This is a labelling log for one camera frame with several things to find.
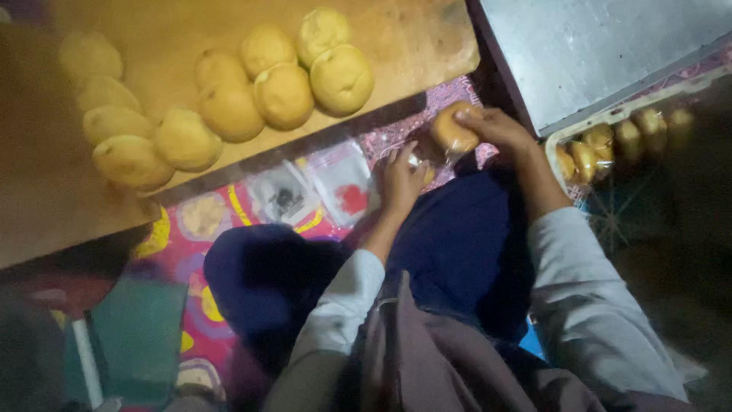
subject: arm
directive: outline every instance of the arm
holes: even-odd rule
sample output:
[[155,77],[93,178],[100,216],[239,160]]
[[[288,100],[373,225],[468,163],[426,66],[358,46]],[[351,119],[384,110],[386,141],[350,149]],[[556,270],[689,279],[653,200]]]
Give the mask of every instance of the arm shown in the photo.
[[407,161],[416,145],[410,143],[399,156],[389,156],[382,214],[307,316],[265,411],[320,411],[332,399],[359,327],[381,289],[394,239],[424,185],[428,165],[411,171]]
[[659,337],[533,138],[498,109],[456,119],[494,143],[516,168],[532,222],[532,310],[550,360],[601,395],[640,391],[686,401]]

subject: green object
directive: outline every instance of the green object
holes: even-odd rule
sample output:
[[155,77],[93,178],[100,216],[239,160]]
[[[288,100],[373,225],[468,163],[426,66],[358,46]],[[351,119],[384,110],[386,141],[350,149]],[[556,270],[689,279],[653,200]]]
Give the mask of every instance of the green object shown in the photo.
[[[89,336],[105,399],[163,405],[178,375],[186,284],[122,278],[91,310]],[[67,327],[68,400],[88,402],[74,333]]]

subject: brown cloth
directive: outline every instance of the brown cloth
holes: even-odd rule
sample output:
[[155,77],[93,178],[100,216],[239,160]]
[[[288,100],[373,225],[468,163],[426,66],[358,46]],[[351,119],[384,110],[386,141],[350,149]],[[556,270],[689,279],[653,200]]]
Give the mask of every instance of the brown cloth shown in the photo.
[[419,310],[406,272],[371,312],[363,368],[362,411],[695,411],[639,392],[601,401],[564,369],[534,369],[522,386],[478,330]]

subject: person's left hand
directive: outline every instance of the person's left hand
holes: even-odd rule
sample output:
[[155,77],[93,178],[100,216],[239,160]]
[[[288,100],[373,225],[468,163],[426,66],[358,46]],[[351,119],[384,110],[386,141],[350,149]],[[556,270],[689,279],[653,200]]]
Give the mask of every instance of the person's left hand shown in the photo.
[[404,146],[400,153],[397,150],[389,154],[384,173],[387,213],[395,213],[406,218],[414,203],[419,197],[419,192],[425,187],[425,175],[430,167],[429,161],[423,161],[417,168],[412,169],[409,164],[409,155],[417,145],[412,141]]

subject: silver surface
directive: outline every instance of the silver surface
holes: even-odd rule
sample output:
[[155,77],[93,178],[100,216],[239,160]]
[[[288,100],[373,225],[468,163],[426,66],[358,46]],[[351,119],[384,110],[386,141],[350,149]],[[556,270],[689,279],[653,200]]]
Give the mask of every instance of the silver surface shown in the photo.
[[642,90],[732,33],[732,0],[480,2],[543,136]]

